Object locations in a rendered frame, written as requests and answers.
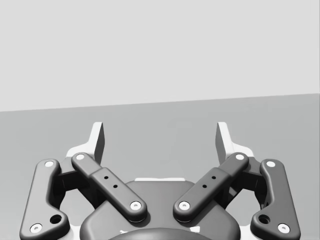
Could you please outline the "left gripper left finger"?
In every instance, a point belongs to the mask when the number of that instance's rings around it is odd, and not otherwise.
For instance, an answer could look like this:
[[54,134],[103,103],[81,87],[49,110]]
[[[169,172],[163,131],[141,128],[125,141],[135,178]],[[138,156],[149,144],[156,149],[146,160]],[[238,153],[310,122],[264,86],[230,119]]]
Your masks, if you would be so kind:
[[86,143],[67,151],[62,162],[39,161],[19,230],[22,240],[60,240],[71,232],[66,213],[60,207],[66,192],[78,189],[95,209],[104,201],[130,223],[148,216],[146,202],[110,169],[101,166],[105,147],[102,122],[95,122]]

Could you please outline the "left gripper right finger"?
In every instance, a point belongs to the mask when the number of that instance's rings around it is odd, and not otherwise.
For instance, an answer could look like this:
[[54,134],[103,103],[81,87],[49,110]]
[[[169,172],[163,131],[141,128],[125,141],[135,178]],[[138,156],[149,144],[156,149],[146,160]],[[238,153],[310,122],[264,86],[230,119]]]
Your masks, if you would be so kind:
[[260,210],[250,221],[251,234],[261,240],[299,240],[301,229],[284,164],[276,159],[257,161],[253,151],[232,141],[226,122],[218,122],[215,147],[219,166],[210,169],[173,205],[173,217],[193,221],[212,201],[227,207],[249,190]]

